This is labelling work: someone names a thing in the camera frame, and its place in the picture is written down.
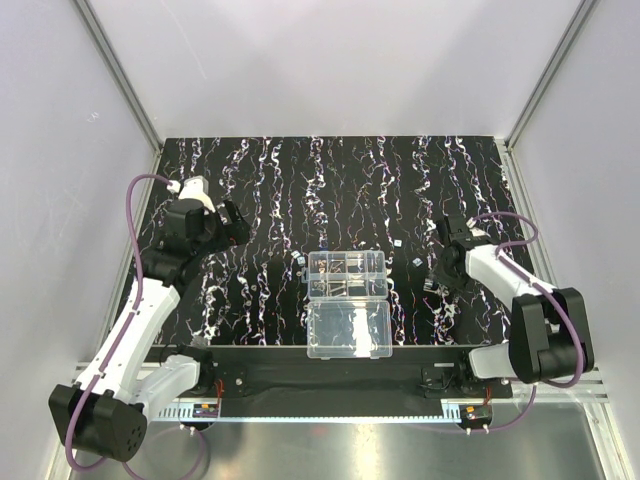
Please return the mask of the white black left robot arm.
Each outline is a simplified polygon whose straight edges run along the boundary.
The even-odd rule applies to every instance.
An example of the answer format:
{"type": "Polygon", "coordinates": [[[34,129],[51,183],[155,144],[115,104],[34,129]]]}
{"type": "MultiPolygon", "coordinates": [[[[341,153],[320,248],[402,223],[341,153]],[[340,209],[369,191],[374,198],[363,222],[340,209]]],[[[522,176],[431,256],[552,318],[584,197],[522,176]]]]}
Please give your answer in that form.
{"type": "Polygon", "coordinates": [[[180,347],[144,379],[138,374],[203,259],[249,238],[250,226],[230,200],[213,209],[198,199],[169,204],[159,237],[136,262],[138,277],[104,344],[72,385],[58,384],[50,394],[49,409],[73,468],[80,451],[131,460],[164,407],[183,393],[213,388],[214,359],[204,347],[180,347]]]}

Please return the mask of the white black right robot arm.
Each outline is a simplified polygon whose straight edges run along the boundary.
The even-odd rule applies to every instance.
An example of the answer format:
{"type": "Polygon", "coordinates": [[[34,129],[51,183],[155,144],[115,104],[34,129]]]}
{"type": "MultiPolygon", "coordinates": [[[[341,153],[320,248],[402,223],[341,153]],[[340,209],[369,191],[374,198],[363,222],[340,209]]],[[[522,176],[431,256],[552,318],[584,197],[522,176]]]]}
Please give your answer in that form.
{"type": "Polygon", "coordinates": [[[444,388],[475,395],[499,381],[575,385],[594,367],[585,301],[572,288],[541,280],[508,254],[482,217],[448,215],[437,223],[442,250],[424,279],[430,293],[459,294],[479,285],[509,315],[506,340],[475,347],[396,347],[391,340],[390,277],[376,250],[319,251],[305,277],[304,349],[251,350],[238,359],[252,387],[335,388],[422,383],[440,369],[444,388]]]}

